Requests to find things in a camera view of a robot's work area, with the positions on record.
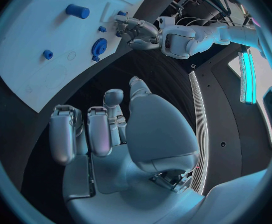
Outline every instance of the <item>cyan light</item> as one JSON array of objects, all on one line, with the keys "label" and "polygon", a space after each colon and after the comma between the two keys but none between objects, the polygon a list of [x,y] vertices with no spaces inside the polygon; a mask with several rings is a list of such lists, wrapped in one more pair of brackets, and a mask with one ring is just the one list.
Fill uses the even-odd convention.
[{"label": "cyan light", "polygon": [[243,53],[243,60],[245,64],[245,74],[246,74],[246,99],[245,102],[253,102],[253,82],[252,82],[252,71],[250,66],[250,59],[247,52]]},{"label": "cyan light", "polygon": [[250,66],[252,71],[252,83],[253,83],[252,103],[255,104],[257,102],[257,81],[256,81],[256,72],[254,68],[253,58],[250,51],[249,51],[249,60],[250,60]]}]

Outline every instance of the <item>robotic arm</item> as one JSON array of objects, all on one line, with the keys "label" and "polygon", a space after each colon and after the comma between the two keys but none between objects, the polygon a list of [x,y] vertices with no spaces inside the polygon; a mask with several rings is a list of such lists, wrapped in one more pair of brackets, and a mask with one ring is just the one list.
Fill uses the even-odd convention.
[{"label": "robotic arm", "polygon": [[131,48],[160,48],[166,56],[176,59],[187,59],[206,51],[213,43],[228,45],[235,42],[262,51],[255,30],[229,26],[223,22],[212,23],[210,26],[182,26],[175,25],[173,17],[161,17],[159,32],[153,24],[143,20],[122,15],[116,15],[115,20],[118,22],[119,34]]}]

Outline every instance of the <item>robotic hand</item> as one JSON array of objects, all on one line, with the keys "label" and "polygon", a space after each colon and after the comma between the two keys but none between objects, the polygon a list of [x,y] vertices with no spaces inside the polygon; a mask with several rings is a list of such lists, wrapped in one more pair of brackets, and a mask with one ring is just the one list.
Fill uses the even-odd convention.
[{"label": "robotic hand", "polygon": [[257,32],[242,26],[229,26],[223,22],[210,26],[175,25],[175,18],[160,17],[160,28],[151,23],[116,15],[121,37],[133,49],[151,50],[160,48],[162,53],[176,59],[208,50],[213,43],[228,45],[230,42],[255,47],[262,51]]}]

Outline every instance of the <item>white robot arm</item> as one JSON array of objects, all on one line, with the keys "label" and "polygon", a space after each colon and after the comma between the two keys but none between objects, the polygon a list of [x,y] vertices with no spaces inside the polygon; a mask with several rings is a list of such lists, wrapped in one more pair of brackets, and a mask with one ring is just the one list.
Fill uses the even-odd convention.
[{"label": "white robot arm", "polygon": [[256,31],[242,26],[229,26],[223,22],[215,22],[210,26],[182,26],[175,25],[173,17],[161,17],[159,32],[146,21],[122,15],[116,15],[115,20],[119,24],[119,34],[131,48],[160,48],[162,53],[176,59],[187,59],[206,51],[213,43],[228,45],[235,42],[262,51]]}]

